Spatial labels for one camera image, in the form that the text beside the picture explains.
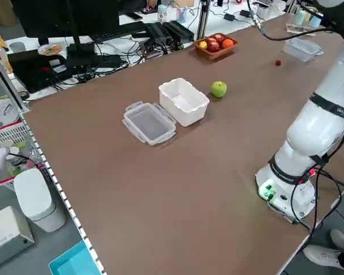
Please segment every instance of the clear plastic lid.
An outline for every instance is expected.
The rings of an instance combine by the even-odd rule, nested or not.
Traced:
[[[292,38],[290,40],[287,40],[286,43],[312,56],[321,51],[321,47],[319,45],[309,40]]]
[[[158,104],[137,102],[126,108],[123,123],[141,142],[165,142],[175,135],[176,121]]]

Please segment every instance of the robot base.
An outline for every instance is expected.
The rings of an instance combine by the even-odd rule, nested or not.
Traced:
[[[269,164],[260,169],[256,174],[256,183],[260,197],[268,200],[272,194],[270,204],[283,212],[287,218],[296,220],[291,208],[291,195],[294,185],[280,180],[273,174]],[[307,216],[315,206],[315,189],[308,180],[300,184],[293,195],[293,209],[298,218]]]

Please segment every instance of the red apple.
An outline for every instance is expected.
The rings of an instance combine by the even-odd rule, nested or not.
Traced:
[[[220,50],[220,46],[218,42],[210,42],[208,43],[208,47],[206,48],[211,53],[215,53]]]
[[[217,33],[214,35],[214,38],[216,39],[216,41],[219,43],[219,45],[221,45],[225,39],[224,36],[222,36],[221,34]]]
[[[209,37],[205,40],[205,42],[209,45],[212,42],[217,42],[213,37]]]

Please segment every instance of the wooden tray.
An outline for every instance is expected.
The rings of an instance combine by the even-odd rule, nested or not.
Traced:
[[[215,53],[211,53],[211,52],[209,52],[209,51],[207,51],[207,50],[202,49],[202,48],[199,47],[199,44],[200,44],[201,41],[204,41],[204,40],[206,40],[206,39],[209,38],[209,37],[213,37],[213,36],[215,36],[216,34],[221,34],[222,36],[224,36],[224,38],[232,40],[232,41],[233,41],[233,45],[230,46],[230,47],[228,47],[228,48],[221,49],[221,50],[219,50],[219,51],[217,51],[217,52],[215,52]],[[222,56],[222,55],[224,55],[224,54],[227,54],[227,53],[231,52],[231,51],[233,50],[233,48],[238,44],[238,42],[237,42],[236,40],[230,38],[229,36],[226,36],[225,34],[222,34],[222,33],[214,33],[214,34],[211,35],[211,36],[205,37],[205,38],[200,39],[200,40],[196,40],[193,44],[194,44],[195,48],[196,48],[198,51],[200,51],[201,53],[203,53],[203,55],[204,55],[207,59],[212,60],[212,59],[215,59],[215,58],[217,58],[217,57],[219,57],[219,56]]]

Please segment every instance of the teal box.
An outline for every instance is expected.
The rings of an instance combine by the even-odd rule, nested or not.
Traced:
[[[83,241],[58,256],[48,266],[52,275],[100,275]]]

